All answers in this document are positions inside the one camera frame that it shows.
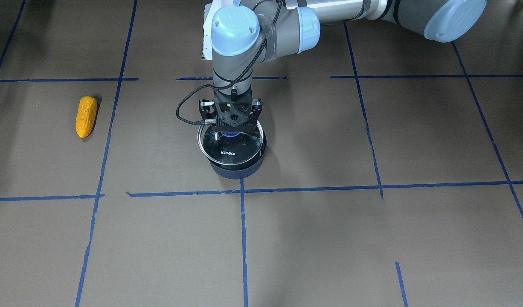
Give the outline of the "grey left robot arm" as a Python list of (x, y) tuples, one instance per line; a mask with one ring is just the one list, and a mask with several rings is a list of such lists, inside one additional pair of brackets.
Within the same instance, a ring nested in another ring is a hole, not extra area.
[(218, 131), (246, 131), (261, 106), (252, 98), (255, 63), (315, 47), (324, 24), (386, 20), (447, 43), (480, 18), (485, 0), (213, 0), (204, 8), (203, 58), (212, 61), (212, 100), (201, 100), (201, 121)]

